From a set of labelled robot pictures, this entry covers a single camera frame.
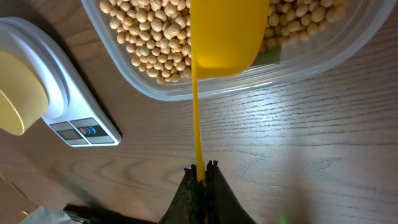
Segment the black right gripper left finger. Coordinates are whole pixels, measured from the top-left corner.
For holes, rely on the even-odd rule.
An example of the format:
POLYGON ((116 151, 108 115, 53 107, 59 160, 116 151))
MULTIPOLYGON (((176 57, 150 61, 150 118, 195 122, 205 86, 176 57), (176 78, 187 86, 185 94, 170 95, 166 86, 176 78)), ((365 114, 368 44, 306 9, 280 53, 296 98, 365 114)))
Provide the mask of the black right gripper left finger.
POLYGON ((197 167, 192 164, 184 168, 183 179, 174 195, 161 224, 194 224, 201 223, 201 211, 198 202, 197 167))

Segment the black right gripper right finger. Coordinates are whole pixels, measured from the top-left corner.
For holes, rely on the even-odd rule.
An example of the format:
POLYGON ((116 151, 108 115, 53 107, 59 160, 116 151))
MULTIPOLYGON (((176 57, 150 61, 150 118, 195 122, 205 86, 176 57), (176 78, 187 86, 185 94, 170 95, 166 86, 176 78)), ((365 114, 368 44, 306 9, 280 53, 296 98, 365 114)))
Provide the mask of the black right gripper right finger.
POLYGON ((206 211, 208 223, 256 224, 243 209, 218 167, 218 161, 206 165, 206 211))

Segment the orange plastic measuring scoop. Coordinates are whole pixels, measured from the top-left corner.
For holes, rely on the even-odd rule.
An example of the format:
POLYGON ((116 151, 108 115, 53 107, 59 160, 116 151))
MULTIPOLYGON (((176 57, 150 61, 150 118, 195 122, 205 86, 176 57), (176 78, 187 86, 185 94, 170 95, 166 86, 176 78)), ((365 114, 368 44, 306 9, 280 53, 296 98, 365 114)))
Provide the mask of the orange plastic measuring scoop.
POLYGON ((206 180, 201 143, 198 80, 243 72, 256 58, 267 25, 267 0, 193 0, 191 53, 197 180, 206 180))

